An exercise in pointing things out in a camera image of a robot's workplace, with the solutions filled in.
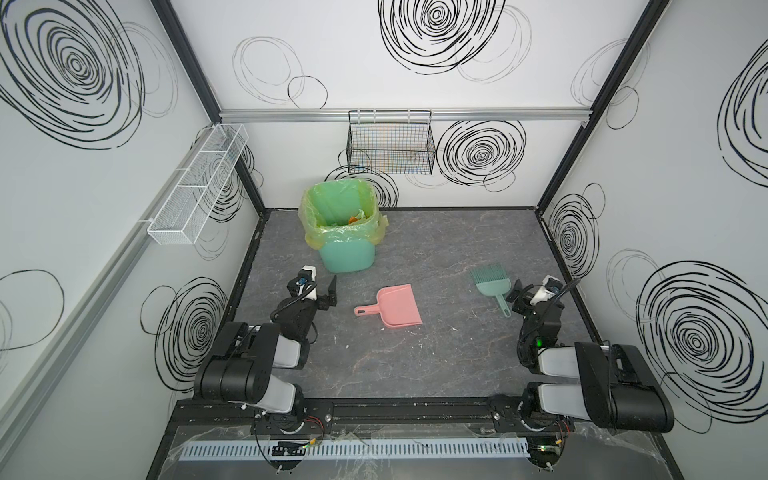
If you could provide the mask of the white mesh wall shelf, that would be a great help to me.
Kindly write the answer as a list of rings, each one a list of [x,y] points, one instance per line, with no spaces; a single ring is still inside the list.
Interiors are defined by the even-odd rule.
[[[202,130],[191,159],[147,228],[156,243],[197,242],[247,141],[246,128],[238,123],[218,123]]]

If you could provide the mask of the green trash bin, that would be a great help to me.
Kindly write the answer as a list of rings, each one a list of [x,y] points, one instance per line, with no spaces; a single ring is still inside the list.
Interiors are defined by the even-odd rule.
[[[369,241],[330,243],[320,250],[320,258],[331,273],[352,273],[370,268],[375,261],[377,245]]]

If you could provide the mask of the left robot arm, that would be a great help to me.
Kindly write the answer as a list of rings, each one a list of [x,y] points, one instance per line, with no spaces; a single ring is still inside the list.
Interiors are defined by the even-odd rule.
[[[316,268],[306,265],[288,282],[289,296],[267,322],[226,323],[195,375],[193,398],[253,408],[301,426],[306,418],[301,387],[273,371],[306,365],[313,344],[308,334],[318,332],[316,314],[337,305],[337,281],[334,276],[322,292]]]

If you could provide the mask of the yellow-green bin liner bag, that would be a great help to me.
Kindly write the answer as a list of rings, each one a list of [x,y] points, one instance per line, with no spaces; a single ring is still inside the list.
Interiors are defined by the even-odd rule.
[[[359,209],[366,219],[348,225]],[[372,184],[362,179],[346,178],[310,187],[302,196],[298,216],[305,241],[314,250],[330,243],[362,240],[378,245],[389,226]]]

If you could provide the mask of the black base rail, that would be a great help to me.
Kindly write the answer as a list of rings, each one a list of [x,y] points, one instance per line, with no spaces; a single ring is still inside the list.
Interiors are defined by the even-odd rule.
[[[345,425],[489,421],[500,431],[550,428],[565,418],[601,428],[654,431],[669,416],[651,398],[620,392],[586,400],[580,390],[534,386],[521,396],[426,398],[304,398],[260,403],[189,399],[173,409],[165,432],[180,427],[251,427],[262,433],[329,432]]]

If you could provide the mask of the teal hand brush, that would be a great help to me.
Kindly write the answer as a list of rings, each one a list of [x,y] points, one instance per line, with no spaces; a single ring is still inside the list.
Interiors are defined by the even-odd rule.
[[[506,301],[512,289],[512,282],[501,264],[485,265],[470,270],[470,275],[477,290],[484,296],[494,298],[506,318],[512,311]]]

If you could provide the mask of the pink plastic dustpan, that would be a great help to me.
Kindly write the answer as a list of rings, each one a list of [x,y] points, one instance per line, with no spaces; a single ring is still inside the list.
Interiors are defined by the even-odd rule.
[[[355,307],[354,314],[357,317],[378,315],[391,329],[422,324],[411,284],[380,289],[375,304]]]

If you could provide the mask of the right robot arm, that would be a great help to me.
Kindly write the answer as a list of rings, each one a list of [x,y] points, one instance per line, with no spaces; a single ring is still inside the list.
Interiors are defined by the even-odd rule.
[[[522,317],[515,347],[520,364],[557,380],[526,386],[518,404],[521,421],[533,431],[579,420],[604,429],[670,432],[673,408],[637,347],[558,340],[562,298],[576,285],[552,276],[539,284],[517,280],[499,300],[504,313]]]

